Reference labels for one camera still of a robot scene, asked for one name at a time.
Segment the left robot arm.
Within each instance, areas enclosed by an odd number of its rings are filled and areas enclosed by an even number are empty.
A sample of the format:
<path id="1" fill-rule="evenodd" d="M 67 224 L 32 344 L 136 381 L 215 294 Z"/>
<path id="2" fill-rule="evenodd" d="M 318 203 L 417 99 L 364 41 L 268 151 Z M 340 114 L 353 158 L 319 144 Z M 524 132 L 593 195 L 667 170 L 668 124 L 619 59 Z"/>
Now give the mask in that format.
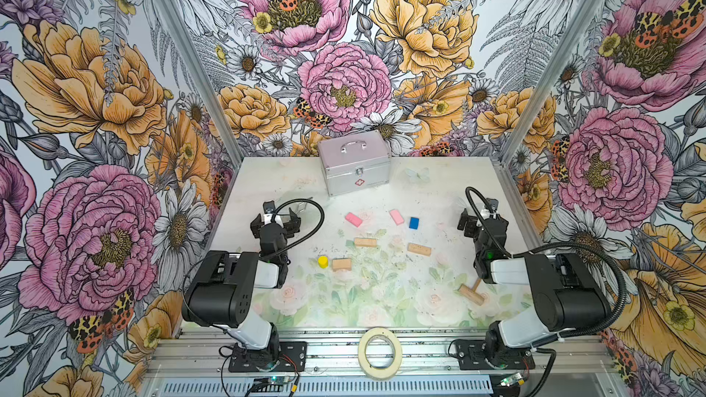
<path id="1" fill-rule="evenodd" d="M 251 224 L 258 252 L 210 251 L 187 287 L 182 317 L 202 327 L 216 327 L 250 351 L 279 353 L 279 335 L 253 305 L 256 289 L 283 287 L 290 259 L 284 248 L 299 233 L 293 212 L 259 215 Z"/>

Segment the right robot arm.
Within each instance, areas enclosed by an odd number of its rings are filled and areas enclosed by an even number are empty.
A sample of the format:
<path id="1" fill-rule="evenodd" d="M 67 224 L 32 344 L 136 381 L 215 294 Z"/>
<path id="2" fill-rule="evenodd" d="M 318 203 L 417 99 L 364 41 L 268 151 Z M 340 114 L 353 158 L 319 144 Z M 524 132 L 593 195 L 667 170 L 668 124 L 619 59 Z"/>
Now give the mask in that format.
<path id="1" fill-rule="evenodd" d="M 487 210 L 463 210 L 457 229 L 474 242 L 477 279 L 463 287 L 471 297 L 480 284 L 526 286 L 529 309 L 489 325 L 483 351 L 498 364 L 505 355 L 551 344 L 573 333 L 599 332 L 614 316 L 605 293 L 577 252 L 549 255 L 540 248 L 512 255 L 503 248 L 509 222 Z"/>

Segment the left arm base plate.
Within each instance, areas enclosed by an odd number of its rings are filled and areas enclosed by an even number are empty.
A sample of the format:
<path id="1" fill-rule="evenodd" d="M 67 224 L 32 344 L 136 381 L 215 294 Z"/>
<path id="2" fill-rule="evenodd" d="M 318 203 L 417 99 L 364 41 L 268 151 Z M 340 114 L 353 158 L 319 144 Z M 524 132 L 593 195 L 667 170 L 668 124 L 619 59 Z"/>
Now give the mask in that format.
<path id="1" fill-rule="evenodd" d="M 281 342 L 279 347 L 262 350 L 233 345 L 227 370 L 231 373 L 304 372 L 308 344 L 303 341 Z"/>

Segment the light pink rectangular block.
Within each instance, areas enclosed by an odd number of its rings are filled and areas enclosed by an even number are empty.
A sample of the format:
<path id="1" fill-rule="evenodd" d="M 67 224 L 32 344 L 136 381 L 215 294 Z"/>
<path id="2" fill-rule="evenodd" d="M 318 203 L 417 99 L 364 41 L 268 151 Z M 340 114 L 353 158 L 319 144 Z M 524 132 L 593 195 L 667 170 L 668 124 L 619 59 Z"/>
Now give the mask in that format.
<path id="1" fill-rule="evenodd" d="M 390 216 L 391 216 L 391 219 L 392 219 L 393 222 L 395 223 L 395 225 L 402 225 L 402 224 L 404 224 L 404 217 L 403 217 L 403 215 L 400 213 L 400 211 L 391 210 L 391 211 L 389 211 L 389 214 L 390 214 Z"/>

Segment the hot pink rectangular block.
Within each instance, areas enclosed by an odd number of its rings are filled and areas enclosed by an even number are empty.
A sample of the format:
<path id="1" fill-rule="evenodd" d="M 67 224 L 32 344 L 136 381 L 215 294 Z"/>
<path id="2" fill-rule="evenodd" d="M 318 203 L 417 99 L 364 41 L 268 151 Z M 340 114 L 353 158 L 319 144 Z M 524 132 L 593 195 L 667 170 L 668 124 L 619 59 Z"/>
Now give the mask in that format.
<path id="1" fill-rule="evenodd" d="M 352 212 L 349 212 L 345 216 L 345 220 L 357 228 L 359 228 L 363 224 L 362 218 L 358 217 L 356 214 L 354 214 Z"/>

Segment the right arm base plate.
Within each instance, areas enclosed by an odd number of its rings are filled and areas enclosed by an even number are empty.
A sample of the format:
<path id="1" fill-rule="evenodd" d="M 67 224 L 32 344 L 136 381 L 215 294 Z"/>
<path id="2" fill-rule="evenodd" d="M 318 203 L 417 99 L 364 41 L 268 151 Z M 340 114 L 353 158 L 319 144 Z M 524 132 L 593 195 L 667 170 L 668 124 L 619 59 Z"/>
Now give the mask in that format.
<path id="1" fill-rule="evenodd" d="M 527 349 L 489 347 L 478 339 L 455 339 L 448 347 L 448 354 L 455 358 L 462 371 L 480 369 L 522 369 L 536 368 L 534 358 Z"/>

